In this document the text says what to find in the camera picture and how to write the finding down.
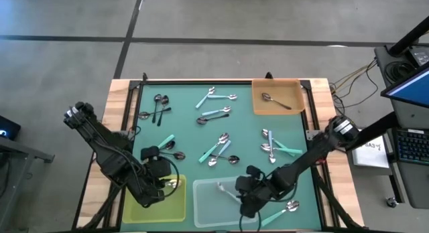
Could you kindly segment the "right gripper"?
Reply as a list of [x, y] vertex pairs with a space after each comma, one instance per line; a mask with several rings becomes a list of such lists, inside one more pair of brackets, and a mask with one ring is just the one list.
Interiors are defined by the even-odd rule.
[[[255, 167], [255, 172], [258, 176], [262, 174], [260, 168]], [[242, 195], [251, 194], [257, 195], [263, 189], [264, 177], [256, 178], [251, 175], [255, 175], [254, 167], [252, 165], [247, 166], [246, 174], [240, 175], [235, 182], [235, 189]]]

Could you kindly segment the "black power brick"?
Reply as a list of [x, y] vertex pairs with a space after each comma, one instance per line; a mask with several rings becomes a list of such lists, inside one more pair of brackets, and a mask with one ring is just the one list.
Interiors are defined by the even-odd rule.
[[410, 54], [418, 66], [429, 62], [429, 46], [412, 46]]

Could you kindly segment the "black device blue light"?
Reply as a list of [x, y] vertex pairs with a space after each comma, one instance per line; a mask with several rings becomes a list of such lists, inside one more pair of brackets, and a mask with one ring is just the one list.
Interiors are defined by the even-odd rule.
[[0, 137], [14, 141], [20, 130], [21, 125], [0, 115]]

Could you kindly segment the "orange plastic bin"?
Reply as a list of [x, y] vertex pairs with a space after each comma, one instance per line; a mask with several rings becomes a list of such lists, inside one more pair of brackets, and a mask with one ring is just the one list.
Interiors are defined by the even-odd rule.
[[[251, 83], [253, 112], [257, 115], [295, 115], [304, 109], [304, 98], [301, 91], [301, 83], [298, 79], [253, 79]], [[268, 93], [273, 99], [290, 106], [287, 110], [271, 101], [264, 101], [261, 93]]]

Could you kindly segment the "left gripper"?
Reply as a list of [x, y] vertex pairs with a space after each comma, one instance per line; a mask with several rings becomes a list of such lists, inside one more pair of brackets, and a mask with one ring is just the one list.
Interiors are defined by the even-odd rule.
[[159, 157], [160, 150], [157, 146], [151, 146], [150, 148], [143, 148], [141, 150], [140, 159], [145, 160], [149, 156], [153, 160], [149, 160], [146, 163], [147, 170], [152, 177], [166, 177], [172, 173], [171, 164], [165, 157]]

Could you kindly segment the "grey side table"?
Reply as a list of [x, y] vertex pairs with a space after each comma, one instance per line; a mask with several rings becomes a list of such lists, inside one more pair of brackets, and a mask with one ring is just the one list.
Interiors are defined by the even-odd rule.
[[51, 163], [54, 158], [55, 155], [0, 137], [0, 233], [6, 232], [33, 161]]

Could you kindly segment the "clear plastic bin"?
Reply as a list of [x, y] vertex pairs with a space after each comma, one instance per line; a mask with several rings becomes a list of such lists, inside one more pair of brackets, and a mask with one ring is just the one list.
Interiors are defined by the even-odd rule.
[[237, 176], [195, 180], [192, 185], [194, 225], [197, 228], [216, 228], [239, 225], [241, 204], [217, 188], [217, 182], [225, 189], [239, 195], [235, 189]]

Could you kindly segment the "black metal pole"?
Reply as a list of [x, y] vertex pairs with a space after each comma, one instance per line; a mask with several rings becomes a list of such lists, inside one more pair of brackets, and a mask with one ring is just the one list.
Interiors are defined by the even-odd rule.
[[390, 56], [397, 57], [407, 50], [416, 40], [429, 30], [429, 16], [421, 21], [414, 29], [408, 32], [402, 39], [388, 49]]
[[351, 151], [375, 138], [378, 138], [379, 136], [382, 136], [388, 130], [398, 128], [399, 126], [396, 114], [391, 112], [375, 123], [359, 131], [357, 136], [350, 143], [345, 145], [345, 150]]

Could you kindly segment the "white paper booklet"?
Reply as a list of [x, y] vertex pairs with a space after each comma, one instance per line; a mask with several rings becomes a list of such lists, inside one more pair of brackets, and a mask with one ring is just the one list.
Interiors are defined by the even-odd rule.
[[353, 149], [352, 158], [356, 166], [389, 168], [383, 136]]

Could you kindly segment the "black backlit keyboard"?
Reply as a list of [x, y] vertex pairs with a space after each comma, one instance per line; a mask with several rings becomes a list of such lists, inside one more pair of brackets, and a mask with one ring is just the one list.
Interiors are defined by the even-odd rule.
[[393, 141], [399, 161], [429, 165], [429, 129], [395, 129]]

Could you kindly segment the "yellow-green plastic bin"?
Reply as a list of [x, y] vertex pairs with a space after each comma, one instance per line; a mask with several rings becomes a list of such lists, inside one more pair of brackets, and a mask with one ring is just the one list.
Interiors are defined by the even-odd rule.
[[182, 222], [186, 218], [186, 177], [180, 174], [178, 189], [164, 201], [143, 208], [129, 190], [125, 193], [122, 222], [149, 224]]

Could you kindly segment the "computer monitor blue screen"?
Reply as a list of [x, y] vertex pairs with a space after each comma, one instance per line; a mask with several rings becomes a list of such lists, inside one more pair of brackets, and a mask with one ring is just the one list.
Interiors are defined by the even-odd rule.
[[381, 96], [429, 108], [429, 62], [388, 86], [381, 92]]

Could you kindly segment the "grey computer cart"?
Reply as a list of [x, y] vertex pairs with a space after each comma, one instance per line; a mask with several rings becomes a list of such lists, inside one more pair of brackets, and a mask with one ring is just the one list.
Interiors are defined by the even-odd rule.
[[[394, 57], [388, 54], [388, 49], [390, 47], [387, 46], [375, 48], [377, 65], [385, 80], [386, 87], [407, 77], [419, 68], [414, 59], [407, 58], [404, 52]], [[399, 161], [395, 154], [393, 141], [395, 129], [428, 130], [429, 108], [390, 100], [400, 125], [398, 128], [391, 129], [391, 142], [410, 205], [413, 208], [429, 209], [429, 165]]]

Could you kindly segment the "green table mat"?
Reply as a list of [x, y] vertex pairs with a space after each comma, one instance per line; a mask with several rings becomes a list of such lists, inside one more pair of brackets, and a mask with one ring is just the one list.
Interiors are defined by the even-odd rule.
[[[243, 175], [247, 166], [254, 165], [264, 173], [270, 173], [275, 167], [291, 163], [294, 158], [284, 152], [275, 153], [275, 163], [269, 162], [269, 155], [261, 149], [265, 143], [262, 130], [267, 129], [273, 133], [275, 139], [291, 149], [306, 150], [305, 130], [302, 117], [298, 114], [288, 116], [261, 116], [253, 112], [252, 88], [250, 84], [236, 82], [217, 84], [215, 95], [237, 95], [236, 100], [226, 98], [207, 98], [198, 109], [195, 106], [207, 94], [211, 83], [191, 84], [177, 82], [174, 84], [148, 84], [143, 87], [140, 111], [152, 112], [155, 108], [154, 96], [168, 95], [169, 104], [166, 108], [172, 110], [163, 113], [161, 126], [157, 126], [159, 116], [155, 123], [152, 118], [138, 120], [137, 134], [133, 146], [133, 155], [140, 157], [141, 150], [146, 147], [157, 146], [165, 138], [175, 135], [174, 151], [181, 151], [186, 155], [184, 160], [173, 160], [171, 170], [173, 175], [186, 177], [186, 218], [182, 222], [164, 222], [149, 224], [121, 224], [124, 232], [195, 232], [195, 231], [225, 231], [225, 230], [256, 230], [257, 218], [239, 218], [237, 227], [221, 226], [216, 228], [197, 228], [194, 225], [194, 205], [192, 185], [195, 180]], [[229, 112], [202, 116], [203, 112], [218, 110], [230, 106]], [[199, 117], [217, 117], [229, 113], [227, 118], [208, 121], [199, 125]], [[236, 155], [240, 158], [237, 164], [230, 164], [226, 159], [218, 158], [217, 164], [208, 166], [211, 158], [215, 157], [225, 145], [219, 145], [208, 158], [199, 163], [203, 156], [217, 142], [223, 133], [229, 134], [231, 144], [221, 156]]]

